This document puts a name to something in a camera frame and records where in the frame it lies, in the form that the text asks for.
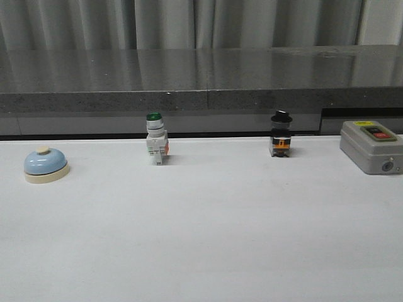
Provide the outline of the green pushbutton switch white body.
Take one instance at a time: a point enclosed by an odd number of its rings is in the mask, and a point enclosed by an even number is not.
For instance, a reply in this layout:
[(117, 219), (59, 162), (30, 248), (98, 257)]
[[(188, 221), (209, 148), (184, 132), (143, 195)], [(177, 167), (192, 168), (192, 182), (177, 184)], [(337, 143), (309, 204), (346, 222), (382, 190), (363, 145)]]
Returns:
[(146, 116), (146, 130), (147, 151), (155, 165), (162, 165), (164, 157), (169, 152), (169, 140), (160, 113), (153, 112)]

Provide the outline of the grey curtain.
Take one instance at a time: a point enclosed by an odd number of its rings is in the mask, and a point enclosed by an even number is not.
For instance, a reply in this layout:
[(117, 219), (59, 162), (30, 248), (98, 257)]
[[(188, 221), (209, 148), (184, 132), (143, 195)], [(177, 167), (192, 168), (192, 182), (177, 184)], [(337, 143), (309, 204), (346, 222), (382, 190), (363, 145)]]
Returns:
[(400, 45), (401, 1), (2, 1), (2, 50)]

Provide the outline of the black rotary selector switch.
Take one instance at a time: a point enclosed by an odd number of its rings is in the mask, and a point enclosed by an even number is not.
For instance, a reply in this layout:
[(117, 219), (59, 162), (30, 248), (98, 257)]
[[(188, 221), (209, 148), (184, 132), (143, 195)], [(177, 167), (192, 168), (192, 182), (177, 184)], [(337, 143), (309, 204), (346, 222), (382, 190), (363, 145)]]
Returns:
[(271, 137), (269, 150), (272, 157), (288, 157), (290, 155), (290, 125), (293, 119), (289, 112), (277, 110), (271, 117)]

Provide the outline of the grey power switch box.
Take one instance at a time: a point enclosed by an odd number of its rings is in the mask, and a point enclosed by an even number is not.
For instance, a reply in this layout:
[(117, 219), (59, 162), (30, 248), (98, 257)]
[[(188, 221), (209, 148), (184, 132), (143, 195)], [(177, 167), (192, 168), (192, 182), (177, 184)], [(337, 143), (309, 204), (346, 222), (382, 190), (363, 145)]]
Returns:
[(402, 137), (377, 121), (345, 121), (340, 149), (366, 174), (402, 174)]

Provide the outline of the blue and cream desk bell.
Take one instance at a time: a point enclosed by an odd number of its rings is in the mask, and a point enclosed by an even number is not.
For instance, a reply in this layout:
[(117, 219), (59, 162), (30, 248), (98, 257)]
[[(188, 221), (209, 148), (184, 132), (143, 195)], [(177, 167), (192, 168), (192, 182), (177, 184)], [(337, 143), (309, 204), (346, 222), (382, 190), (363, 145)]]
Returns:
[(31, 184), (57, 181), (70, 172), (64, 153), (49, 146), (38, 147), (24, 161), (25, 180)]

